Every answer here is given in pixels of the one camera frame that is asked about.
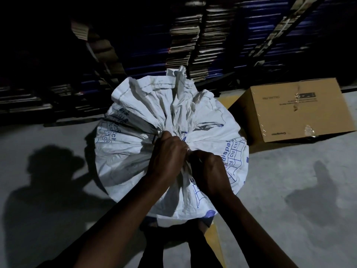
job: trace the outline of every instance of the gray floor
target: gray floor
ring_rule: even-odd
[[[357,121],[357,92],[345,98]],[[0,128],[0,267],[55,257],[112,206],[86,164],[95,125]],[[357,267],[356,148],[357,132],[250,155],[239,197],[300,267]],[[222,218],[215,223],[226,266],[247,267]],[[127,267],[137,267],[144,247],[138,232]],[[189,259],[187,244],[164,252],[165,267],[189,267]]]

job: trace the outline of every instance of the person's right hand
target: person's right hand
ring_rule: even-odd
[[[208,198],[233,193],[220,156],[203,150],[195,150],[190,154],[189,162],[197,186]]]

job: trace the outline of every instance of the white sack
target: white sack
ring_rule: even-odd
[[[145,175],[153,142],[164,130],[180,137],[191,150],[220,155],[233,192],[243,186],[249,152],[239,125],[211,92],[198,92],[184,73],[181,66],[175,72],[168,70],[167,76],[128,77],[113,91],[114,103],[97,128],[95,151],[98,176],[116,202]],[[149,216],[192,219],[216,213],[190,172],[186,162]]]

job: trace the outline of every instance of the brown cardboard box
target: brown cardboard box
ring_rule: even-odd
[[[252,86],[229,111],[250,145],[301,143],[355,130],[334,78]]]

